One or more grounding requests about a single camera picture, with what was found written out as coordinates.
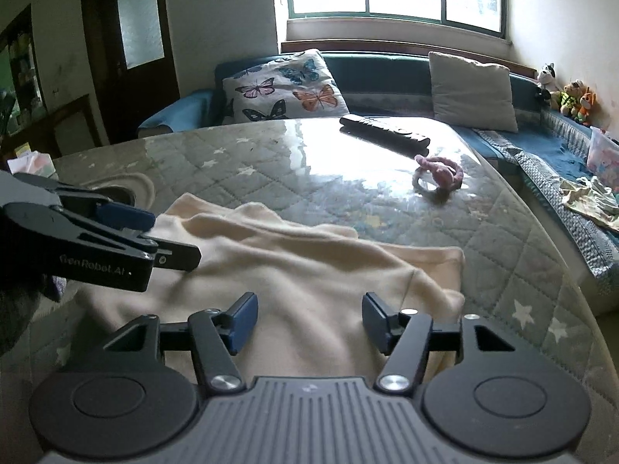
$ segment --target butterfly print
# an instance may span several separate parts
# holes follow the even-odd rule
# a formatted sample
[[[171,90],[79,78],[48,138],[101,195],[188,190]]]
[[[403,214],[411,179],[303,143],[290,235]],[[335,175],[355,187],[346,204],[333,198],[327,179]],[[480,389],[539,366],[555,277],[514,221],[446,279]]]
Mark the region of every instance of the butterfly print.
[[[259,64],[258,66],[252,66],[251,68],[247,68],[246,70],[243,70],[241,72],[236,73],[235,75],[232,75],[232,78],[236,78],[237,80],[244,77],[245,75],[248,75],[250,73],[256,73],[259,72],[262,69],[262,65]]]
[[[316,111],[319,107],[325,109],[325,103],[333,108],[337,106],[337,98],[333,95],[333,88],[329,84],[325,85],[318,94],[316,91],[292,91],[292,94],[301,101],[301,105],[307,111]]]
[[[281,67],[278,71],[295,85],[301,85],[303,80],[315,82],[318,80],[318,72],[313,59],[308,59],[300,70],[296,68]]]
[[[245,108],[243,113],[252,122],[262,122],[262,120],[283,120],[288,118],[286,116],[286,101],[283,99],[280,99],[273,105],[269,115],[252,110],[251,108]]]
[[[242,92],[243,97],[249,99],[255,99],[258,97],[258,94],[262,96],[268,96],[275,92],[275,88],[273,87],[273,80],[275,77],[268,78],[260,85],[244,85],[242,87],[237,87],[234,89],[236,92]]]

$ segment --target folded clothes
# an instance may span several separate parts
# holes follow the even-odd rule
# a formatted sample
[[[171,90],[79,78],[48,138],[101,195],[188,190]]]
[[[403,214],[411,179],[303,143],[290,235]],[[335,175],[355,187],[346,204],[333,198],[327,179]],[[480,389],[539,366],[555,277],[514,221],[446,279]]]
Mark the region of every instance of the folded clothes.
[[[600,227],[619,233],[619,205],[612,190],[602,185],[597,176],[581,177],[577,181],[561,178],[559,191],[563,205]]]
[[[235,210],[186,193],[157,218],[152,235],[195,244],[190,273],[155,269],[145,293],[85,287],[77,296],[109,331],[141,314],[185,321],[199,310],[227,309],[246,291],[259,298],[258,323],[234,361],[255,375],[362,375],[374,380],[385,357],[361,321],[361,297],[374,291],[394,309],[414,308],[456,322],[463,305],[461,249],[364,241],[349,227],[284,221],[260,203]],[[166,355],[190,377],[188,355]],[[436,372],[449,358],[434,355]]]

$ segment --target remote control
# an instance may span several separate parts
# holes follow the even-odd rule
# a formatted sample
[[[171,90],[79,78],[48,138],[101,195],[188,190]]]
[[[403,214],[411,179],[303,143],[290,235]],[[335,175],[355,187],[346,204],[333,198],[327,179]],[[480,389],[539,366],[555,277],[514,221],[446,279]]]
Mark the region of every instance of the remote control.
[[[428,155],[429,138],[409,129],[360,117],[345,115],[340,119],[341,132],[388,148],[405,156]]]

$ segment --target window sill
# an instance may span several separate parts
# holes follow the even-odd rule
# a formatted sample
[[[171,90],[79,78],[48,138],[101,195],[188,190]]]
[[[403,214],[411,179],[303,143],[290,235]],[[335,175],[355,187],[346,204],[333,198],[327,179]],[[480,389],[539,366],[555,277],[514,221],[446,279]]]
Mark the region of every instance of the window sill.
[[[380,40],[423,44],[509,60],[511,41],[432,22],[376,17],[289,19],[287,41]]]

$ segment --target tissue box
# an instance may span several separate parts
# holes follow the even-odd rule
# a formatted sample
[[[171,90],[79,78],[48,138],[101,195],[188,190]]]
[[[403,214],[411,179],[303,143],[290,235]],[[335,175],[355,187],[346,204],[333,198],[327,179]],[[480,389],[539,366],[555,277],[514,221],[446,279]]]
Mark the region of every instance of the tissue box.
[[[596,127],[591,127],[587,169],[605,186],[610,187],[613,193],[619,193],[619,146]]]
[[[28,174],[37,174],[45,178],[49,178],[56,172],[54,163],[48,153],[39,153],[32,151],[24,153],[16,159],[7,161],[12,174],[16,172],[27,172]]]

